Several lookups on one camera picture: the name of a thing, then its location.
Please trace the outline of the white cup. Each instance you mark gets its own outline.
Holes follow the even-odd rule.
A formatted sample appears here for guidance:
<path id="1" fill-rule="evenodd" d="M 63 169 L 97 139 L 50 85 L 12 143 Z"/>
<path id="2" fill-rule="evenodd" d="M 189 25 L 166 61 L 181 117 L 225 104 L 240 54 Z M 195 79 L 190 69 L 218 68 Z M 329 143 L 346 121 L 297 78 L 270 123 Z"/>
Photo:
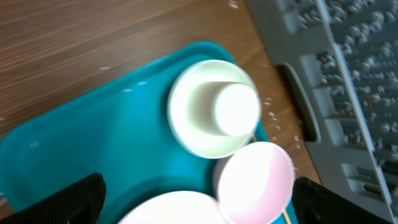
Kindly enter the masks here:
<path id="1" fill-rule="evenodd" d="M 194 127 L 217 136 L 251 133 L 260 117 L 256 91 L 238 82 L 206 82 L 189 97 L 187 115 Z"/>

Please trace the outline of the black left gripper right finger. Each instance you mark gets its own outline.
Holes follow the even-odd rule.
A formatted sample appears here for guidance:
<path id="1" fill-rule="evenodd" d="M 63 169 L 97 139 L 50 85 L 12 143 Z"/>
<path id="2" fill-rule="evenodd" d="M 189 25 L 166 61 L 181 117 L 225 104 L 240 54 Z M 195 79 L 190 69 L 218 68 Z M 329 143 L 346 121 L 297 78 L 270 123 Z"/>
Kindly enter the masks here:
<path id="1" fill-rule="evenodd" d="M 295 180 L 292 205 L 299 224 L 390 224 L 306 177 Z"/>

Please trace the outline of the pink small bowl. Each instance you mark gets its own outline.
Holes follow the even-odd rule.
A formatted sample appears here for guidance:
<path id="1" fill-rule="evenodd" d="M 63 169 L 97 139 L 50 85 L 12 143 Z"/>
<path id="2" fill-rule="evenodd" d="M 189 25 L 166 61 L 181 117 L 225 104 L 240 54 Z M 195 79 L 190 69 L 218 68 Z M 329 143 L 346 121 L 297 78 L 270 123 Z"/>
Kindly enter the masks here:
<path id="1" fill-rule="evenodd" d="M 258 141 L 219 159 L 213 189 L 227 223 L 272 223 L 287 208 L 295 182 L 292 159 L 280 146 Z"/>

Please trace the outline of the light green bowl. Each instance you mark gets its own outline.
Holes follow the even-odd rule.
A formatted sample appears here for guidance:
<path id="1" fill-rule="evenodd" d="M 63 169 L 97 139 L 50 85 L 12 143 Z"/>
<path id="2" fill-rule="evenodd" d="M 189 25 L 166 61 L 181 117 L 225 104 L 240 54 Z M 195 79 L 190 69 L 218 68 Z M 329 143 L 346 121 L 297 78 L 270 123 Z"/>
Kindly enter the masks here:
<path id="1" fill-rule="evenodd" d="M 200 131 L 188 118 L 187 106 L 193 90 L 206 82 L 243 83 L 252 87 L 259 98 L 253 80 L 242 68 L 223 60 L 204 60 L 186 68 L 172 85 L 167 100 L 167 119 L 173 135 L 187 151 L 207 159 L 228 157 L 251 140 L 261 113 L 254 130 L 244 136 L 217 136 Z"/>

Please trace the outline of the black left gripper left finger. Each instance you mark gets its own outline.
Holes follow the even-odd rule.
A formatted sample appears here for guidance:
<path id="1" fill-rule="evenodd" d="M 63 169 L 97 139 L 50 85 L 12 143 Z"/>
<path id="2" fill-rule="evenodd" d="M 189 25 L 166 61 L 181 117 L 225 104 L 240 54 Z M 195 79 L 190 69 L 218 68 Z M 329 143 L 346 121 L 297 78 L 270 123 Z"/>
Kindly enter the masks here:
<path id="1" fill-rule="evenodd" d="M 40 202 L 1 220 L 1 224 L 95 224 L 106 200 L 103 176 L 93 173 Z"/>

